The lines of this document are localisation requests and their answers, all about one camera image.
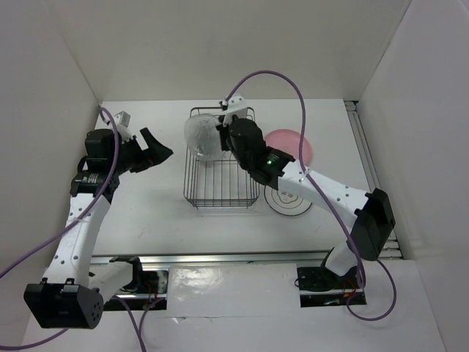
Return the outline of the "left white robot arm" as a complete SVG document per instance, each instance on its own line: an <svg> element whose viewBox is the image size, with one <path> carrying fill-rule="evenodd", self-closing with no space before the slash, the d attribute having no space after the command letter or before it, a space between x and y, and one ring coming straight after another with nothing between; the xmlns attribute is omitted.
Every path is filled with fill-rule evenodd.
<svg viewBox="0 0 469 352"><path fill-rule="evenodd" d="M113 257L100 272L90 271L101 224L111 207L119 176L162 164L173 152L147 128L142 149L135 136L96 129L85 138L86 154L70 187L67 231L38 284L28 284L26 305L44 329L94 329L105 303L119 290L135 293L144 286L138 257Z"/></svg>

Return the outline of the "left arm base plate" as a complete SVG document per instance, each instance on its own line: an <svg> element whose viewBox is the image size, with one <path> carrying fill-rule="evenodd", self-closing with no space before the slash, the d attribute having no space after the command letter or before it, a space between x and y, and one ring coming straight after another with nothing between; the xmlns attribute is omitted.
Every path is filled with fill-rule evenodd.
<svg viewBox="0 0 469 352"><path fill-rule="evenodd" d="M133 311L162 311L167 309L168 283L167 268L146 270L143 271L141 283L137 288L119 290L115 296L120 297Z"/></svg>

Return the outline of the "clear glass plate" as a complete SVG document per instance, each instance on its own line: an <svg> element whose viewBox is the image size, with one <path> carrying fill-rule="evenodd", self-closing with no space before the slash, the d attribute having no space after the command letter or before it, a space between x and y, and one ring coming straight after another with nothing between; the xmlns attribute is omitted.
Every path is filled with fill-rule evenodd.
<svg viewBox="0 0 469 352"><path fill-rule="evenodd" d="M213 162L221 160L225 152L217 130L220 122L215 115L197 114L185 122L184 135L187 147L198 161Z"/></svg>

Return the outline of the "white plate dark rim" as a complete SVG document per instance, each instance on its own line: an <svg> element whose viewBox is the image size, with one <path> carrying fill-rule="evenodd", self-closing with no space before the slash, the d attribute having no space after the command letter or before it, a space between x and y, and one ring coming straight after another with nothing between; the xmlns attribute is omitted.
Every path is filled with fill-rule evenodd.
<svg viewBox="0 0 469 352"><path fill-rule="evenodd" d="M268 186L264 188L264 198L270 209L282 216L302 216L312 208L311 202Z"/></svg>

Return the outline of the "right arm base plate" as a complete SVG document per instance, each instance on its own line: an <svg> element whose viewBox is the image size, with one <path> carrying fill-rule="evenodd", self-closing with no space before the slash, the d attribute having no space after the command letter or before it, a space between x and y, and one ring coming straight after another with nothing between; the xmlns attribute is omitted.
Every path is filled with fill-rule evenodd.
<svg viewBox="0 0 469 352"><path fill-rule="evenodd" d="M366 297L359 288L356 268L350 269L344 276L321 267L298 267L294 285L299 290L300 307L338 307L366 305Z"/></svg>

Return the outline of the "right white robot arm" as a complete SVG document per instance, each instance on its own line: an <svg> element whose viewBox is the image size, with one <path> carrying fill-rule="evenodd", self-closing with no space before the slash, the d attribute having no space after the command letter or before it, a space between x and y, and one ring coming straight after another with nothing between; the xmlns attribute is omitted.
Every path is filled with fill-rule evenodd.
<svg viewBox="0 0 469 352"><path fill-rule="evenodd" d="M351 188L307 168L292 155L267 146L252 120L236 117L219 122L216 129L222 149L230 151L252 179L331 212L345 229L345 243L330 250L320 269L325 286L337 287L351 268L378 259L396 224L383 190Z"/></svg>

